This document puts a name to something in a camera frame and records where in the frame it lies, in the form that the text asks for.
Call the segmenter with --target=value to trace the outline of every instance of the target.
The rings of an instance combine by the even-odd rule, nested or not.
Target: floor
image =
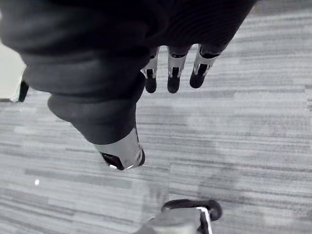
[[[144,92],[143,167],[110,170],[47,109],[48,94],[0,103],[0,233],[131,233],[176,198],[214,198],[214,234],[312,229],[312,1],[261,1],[203,87]]]

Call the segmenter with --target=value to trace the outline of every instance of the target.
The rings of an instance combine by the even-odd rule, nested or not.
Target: robotic hand
[[[186,47],[171,47],[168,46],[168,91],[172,94],[179,90],[180,77],[184,69],[186,56],[191,46]],[[146,91],[153,93],[156,90],[156,73],[157,73],[157,60],[158,48],[151,50],[151,60],[142,69],[142,73],[146,78]],[[208,71],[212,68],[216,58],[221,54],[210,49],[209,45],[199,44],[194,62],[194,68],[190,79],[190,85],[193,88],[199,88],[205,79]]]
[[[168,48],[168,84],[170,93],[176,93],[179,90],[180,77],[184,69],[186,56],[191,46],[186,47],[167,47]],[[149,93],[156,90],[156,74],[159,47],[151,49],[149,63],[141,70],[146,82],[145,89]],[[205,79],[208,71],[212,68],[216,58],[221,52],[212,52],[209,45],[198,45],[198,51],[194,62],[194,69],[190,79],[190,85],[193,88],[199,88]],[[145,154],[141,149],[136,127],[123,139],[105,145],[96,145],[103,156],[105,162],[114,169],[131,169],[144,164]]]
[[[214,200],[172,200],[134,234],[212,234],[211,221],[221,216],[222,209]]]

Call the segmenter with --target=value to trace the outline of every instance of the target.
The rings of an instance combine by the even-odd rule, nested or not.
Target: black fingertip
[[[195,75],[194,71],[192,72],[190,79],[190,86],[194,89],[198,89],[204,83],[205,77],[203,75]]]
[[[179,90],[180,77],[168,77],[167,89],[169,93],[175,94]]]
[[[152,94],[156,91],[156,78],[147,78],[145,83],[145,89],[148,93]]]

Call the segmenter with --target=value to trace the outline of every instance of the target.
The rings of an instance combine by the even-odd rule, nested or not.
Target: black sleeve
[[[55,115],[94,144],[112,143],[135,126],[148,20],[134,4],[122,10],[118,1],[71,2],[0,0],[0,38],[26,63],[25,81],[52,94]]]

